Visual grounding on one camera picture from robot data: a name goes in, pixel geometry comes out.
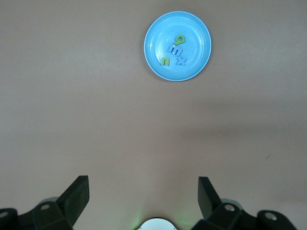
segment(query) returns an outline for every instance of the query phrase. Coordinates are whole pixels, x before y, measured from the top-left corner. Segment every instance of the letter m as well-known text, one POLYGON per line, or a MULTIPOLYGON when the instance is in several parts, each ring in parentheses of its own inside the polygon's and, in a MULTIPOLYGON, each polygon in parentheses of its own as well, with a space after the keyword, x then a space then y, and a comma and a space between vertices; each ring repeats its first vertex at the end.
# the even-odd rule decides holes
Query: letter m
POLYGON ((168 48, 169 52, 172 52, 173 54, 176 54, 176 56, 180 56, 182 52, 182 48, 179 48, 178 46, 172 45, 168 48))

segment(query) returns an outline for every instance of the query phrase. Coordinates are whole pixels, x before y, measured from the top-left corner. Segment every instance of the screw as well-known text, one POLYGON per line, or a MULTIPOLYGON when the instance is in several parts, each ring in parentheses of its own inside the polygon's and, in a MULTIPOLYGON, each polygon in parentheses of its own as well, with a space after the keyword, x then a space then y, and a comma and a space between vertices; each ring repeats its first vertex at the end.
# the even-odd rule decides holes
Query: screw
POLYGON ((6 217, 8 214, 8 212, 2 212, 0 213, 0 218, 6 217))
POLYGON ((235 211, 235 207, 233 207, 232 205, 225 205, 225 209, 230 212, 235 211))
POLYGON ((50 208, 50 205, 43 205, 42 207, 40 207, 40 210, 46 210, 50 208))
POLYGON ((266 212, 264 215, 269 220, 274 220, 274 221, 277 220, 277 217, 273 213, 271 213, 271 212, 266 212))

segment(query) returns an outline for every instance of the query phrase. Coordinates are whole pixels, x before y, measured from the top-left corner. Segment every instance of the letter x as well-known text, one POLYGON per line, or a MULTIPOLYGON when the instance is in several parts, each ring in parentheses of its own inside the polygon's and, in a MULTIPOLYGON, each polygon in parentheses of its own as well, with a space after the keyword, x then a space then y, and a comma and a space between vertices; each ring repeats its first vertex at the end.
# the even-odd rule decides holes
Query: letter x
POLYGON ((186 65, 186 64, 184 63, 185 61, 186 61, 185 58, 178 57, 177 65, 183 65, 183 66, 185 66, 185 65, 186 65))

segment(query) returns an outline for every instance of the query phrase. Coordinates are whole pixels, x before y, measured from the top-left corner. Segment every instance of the blue plate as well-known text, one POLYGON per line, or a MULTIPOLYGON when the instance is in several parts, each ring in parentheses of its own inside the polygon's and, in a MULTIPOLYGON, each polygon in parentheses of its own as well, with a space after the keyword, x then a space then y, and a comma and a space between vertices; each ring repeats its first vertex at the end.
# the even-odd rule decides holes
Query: blue plate
POLYGON ((149 67, 161 78, 185 81, 207 64, 211 38, 206 25, 195 15, 174 11, 150 26, 144 42, 149 67))

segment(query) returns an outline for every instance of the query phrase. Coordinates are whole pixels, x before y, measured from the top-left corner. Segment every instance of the green letter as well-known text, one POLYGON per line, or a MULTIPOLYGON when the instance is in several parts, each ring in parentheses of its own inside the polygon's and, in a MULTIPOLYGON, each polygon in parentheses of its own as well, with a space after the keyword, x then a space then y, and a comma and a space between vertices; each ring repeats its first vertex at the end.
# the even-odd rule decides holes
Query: green letter
POLYGON ((176 42, 175 42, 175 45, 179 45, 181 43, 184 43, 186 40, 184 39, 184 36, 183 35, 178 35, 176 37, 176 42))
POLYGON ((169 66, 169 58, 168 57, 162 58, 161 65, 169 66))

